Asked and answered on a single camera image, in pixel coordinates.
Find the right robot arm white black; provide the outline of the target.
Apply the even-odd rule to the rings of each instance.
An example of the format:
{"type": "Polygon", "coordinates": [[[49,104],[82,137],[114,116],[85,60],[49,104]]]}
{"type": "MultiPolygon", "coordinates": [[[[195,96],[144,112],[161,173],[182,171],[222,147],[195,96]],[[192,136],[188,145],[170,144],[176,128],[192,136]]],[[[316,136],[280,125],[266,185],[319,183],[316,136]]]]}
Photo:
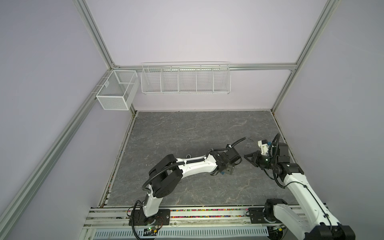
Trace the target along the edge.
{"type": "Polygon", "coordinates": [[[291,191],[306,216],[303,220],[282,199],[268,199],[263,211],[266,222],[280,222],[299,240],[356,239],[352,228],[342,225],[320,200],[302,168],[291,162],[287,144],[260,141],[259,147],[244,158],[263,171],[272,170],[271,178],[280,188],[291,191]]]}

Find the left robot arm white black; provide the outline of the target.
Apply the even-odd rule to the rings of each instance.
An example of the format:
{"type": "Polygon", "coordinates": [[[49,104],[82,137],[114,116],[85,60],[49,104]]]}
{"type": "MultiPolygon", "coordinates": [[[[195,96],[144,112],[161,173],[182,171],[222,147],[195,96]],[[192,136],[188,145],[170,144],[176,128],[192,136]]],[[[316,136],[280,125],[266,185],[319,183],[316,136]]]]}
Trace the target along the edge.
{"type": "Polygon", "coordinates": [[[176,158],[173,154],[165,156],[149,171],[149,178],[142,185],[146,192],[143,210],[146,218],[157,215],[164,197],[171,194],[182,179],[207,173],[212,176],[233,168],[242,162],[242,157],[233,146],[226,149],[209,150],[207,154],[194,158],[176,158]]]}

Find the white mesh box basket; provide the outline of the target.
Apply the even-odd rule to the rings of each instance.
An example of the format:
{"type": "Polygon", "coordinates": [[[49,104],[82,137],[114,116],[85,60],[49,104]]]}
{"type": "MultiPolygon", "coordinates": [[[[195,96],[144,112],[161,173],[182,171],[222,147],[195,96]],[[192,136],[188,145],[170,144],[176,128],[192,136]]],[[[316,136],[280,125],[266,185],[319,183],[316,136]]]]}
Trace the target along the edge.
{"type": "Polygon", "coordinates": [[[139,86],[136,71],[112,70],[96,97],[104,110],[129,111],[139,86]]]}

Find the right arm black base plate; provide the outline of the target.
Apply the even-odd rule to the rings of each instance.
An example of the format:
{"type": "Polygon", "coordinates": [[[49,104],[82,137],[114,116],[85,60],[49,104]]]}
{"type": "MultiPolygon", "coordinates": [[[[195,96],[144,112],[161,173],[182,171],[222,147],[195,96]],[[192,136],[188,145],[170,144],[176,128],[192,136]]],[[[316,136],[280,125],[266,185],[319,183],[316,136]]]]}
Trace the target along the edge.
{"type": "Polygon", "coordinates": [[[248,208],[246,216],[250,218],[252,224],[281,224],[277,219],[267,219],[264,207],[248,208]]]}

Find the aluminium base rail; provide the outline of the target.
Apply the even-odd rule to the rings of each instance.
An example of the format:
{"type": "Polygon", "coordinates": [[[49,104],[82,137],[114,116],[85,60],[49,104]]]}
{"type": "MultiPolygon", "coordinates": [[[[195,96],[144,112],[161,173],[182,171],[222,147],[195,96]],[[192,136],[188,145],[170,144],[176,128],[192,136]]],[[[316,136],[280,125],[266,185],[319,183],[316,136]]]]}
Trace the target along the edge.
{"type": "MultiPolygon", "coordinates": [[[[235,227],[235,226],[288,226],[286,220],[278,217],[268,217],[267,219],[277,219],[281,224],[252,224],[246,216],[248,208],[264,207],[261,206],[218,206],[218,207],[162,207],[160,209],[170,209],[171,219],[168,226],[156,226],[161,228],[177,227],[235,227]]],[[[134,216],[134,210],[127,208],[94,208],[91,209],[86,217],[83,229],[112,229],[128,228],[130,215],[134,216]]],[[[150,228],[149,226],[137,226],[137,228],[150,228]]]]}

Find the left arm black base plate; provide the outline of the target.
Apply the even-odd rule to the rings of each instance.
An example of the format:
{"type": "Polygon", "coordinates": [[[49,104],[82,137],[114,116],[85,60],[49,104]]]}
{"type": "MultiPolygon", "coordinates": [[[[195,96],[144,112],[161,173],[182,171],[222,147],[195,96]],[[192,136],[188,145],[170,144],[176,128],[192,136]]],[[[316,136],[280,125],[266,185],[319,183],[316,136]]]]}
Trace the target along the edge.
{"type": "Polygon", "coordinates": [[[134,226],[168,226],[171,219],[171,210],[170,209],[159,209],[159,211],[151,216],[147,217],[144,214],[142,209],[134,210],[134,216],[130,215],[129,225],[131,226],[134,223],[134,226]]]}

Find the aluminium frame profiles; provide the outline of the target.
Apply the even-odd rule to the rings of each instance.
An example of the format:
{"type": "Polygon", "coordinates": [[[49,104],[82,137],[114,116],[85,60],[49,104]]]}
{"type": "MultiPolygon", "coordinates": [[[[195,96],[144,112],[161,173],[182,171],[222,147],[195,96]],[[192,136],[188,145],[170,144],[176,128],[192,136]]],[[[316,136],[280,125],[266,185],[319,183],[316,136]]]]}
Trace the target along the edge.
{"type": "MultiPolygon", "coordinates": [[[[29,206],[32,199],[37,194],[39,188],[42,186],[53,167],[67,148],[68,144],[72,138],[77,133],[78,129],[87,118],[89,112],[93,108],[93,105],[96,102],[97,93],[101,90],[102,85],[107,81],[107,78],[114,71],[140,71],[142,67],[140,66],[128,66],[120,67],[115,66],[110,54],[107,51],[105,43],[101,37],[101,34],[95,24],[94,18],[90,13],[90,9],[85,1],[74,1],[74,6],[82,18],[87,30],[102,58],[107,65],[107,71],[100,79],[98,84],[93,88],[93,91],[88,95],[86,100],[82,103],[81,107],[77,110],[75,115],[72,117],[70,122],[66,125],[64,130],[60,133],[57,139],[54,141],[53,145],[49,148],[47,153],[44,155],[43,159],[34,169],[30,177],[24,183],[22,188],[16,194],[14,199],[5,209],[1,215],[1,239],[4,240],[11,233],[15,227],[18,220],[21,218],[24,211],[29,206]]],[[[316,24],[301,52],[298,60],[295,63],[263,63],[263,64],[227,64],[225,62],[220,62],[216,64],[193,64],[193,65],[172,65],[173,69],[182,69],[182,70],[209,70],[209,69],[220,69],[226,67],[231,71],[261,71],[261,70],[290,70],[291,73],[284,84],[281,92],[279,93],[276,102],[273,105],[272,111],[276,111],[279,104],[282,102],[282,98],[285,96],[288,87],[292,83],[295,76],[298,74],[299,69],[304,64],[304,61],[309,56],[313,47],[315,46],[317,40],[322,34],[325,26],[328,24],[329,19],[334,14],[336,8],[340,4],[340,1],[327,1],[316,24]]]]}

